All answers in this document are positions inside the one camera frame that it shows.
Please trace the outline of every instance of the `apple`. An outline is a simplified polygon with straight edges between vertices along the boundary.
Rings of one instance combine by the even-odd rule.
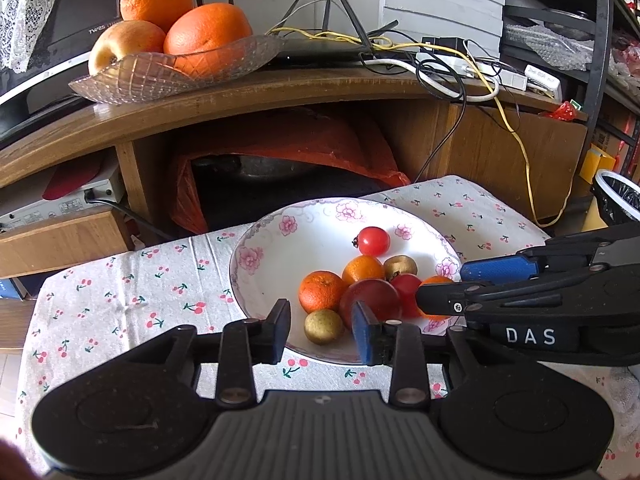
[[[418,292],[418,288],[422,283],[422,280],[418,278],[418,276],[408,272],[402,272],[389,283],[398,291],[403,318],[413,319],[425,316],[415,301],[415,293]]]
[[[129,54],[162,52],[164,37],[164,31],[150,22],[115,23],[100,35],[91,49],[89,74],[95,75]]]
[[[349,330],[351,329],[351,309],[356,301],[364,301],[380,322],[400,317],[400,295],[385,280],[375,278],[360,280],[350,285],[342,295],[338,314]]]

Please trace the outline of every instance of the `trash bin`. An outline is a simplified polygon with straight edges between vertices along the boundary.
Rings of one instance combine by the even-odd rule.
[[[640,222],[640,187],[613,171],[599,170],[591,192],[608,226]]]

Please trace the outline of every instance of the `small potato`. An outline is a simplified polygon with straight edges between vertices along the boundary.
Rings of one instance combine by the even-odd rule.
[[[327,308],[312,312],[305,319],[305,335],[312,343],[326,345],[338,339],[344,326],[337,312]]]

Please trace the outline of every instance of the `white plate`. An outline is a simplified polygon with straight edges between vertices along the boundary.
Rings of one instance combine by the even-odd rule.
[[[391,236],[380,261],[396,254],[412,257],[421,279],[435,274],[460,280],[460,261],[451,245],[417,216],[393,206],[357,198],[323,198],[286,206],[256,222],[239,240],[229,266],[231,288],[248,317],[264,319],[275,301],[291,303],[287,347],[333,364],[357,364],[360,357],[350,333],[327,346],[310,342],[304,333],[305,311],[298,302],[302,279],[314,270],[342,275],[360,252],[351,241],[366,226]],[[450,321],[412,320],[425,333],[443,333]]]

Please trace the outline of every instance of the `screw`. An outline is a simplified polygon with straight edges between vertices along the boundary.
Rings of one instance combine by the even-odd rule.
[[[320,396],[314,397],[314,402],[316,404],[326,404],[328,402],[331,402],[331,397],[329,397],[328,395],[320,395]]]
[[[241,404],[247,402],[251,394],[246,388],[225,388],[220,392],[220,400],[227,404]]]
[[[396,401],[401,404],[419,404],[427,398],[427,394],[418,388],[400,388],[396,391]]]

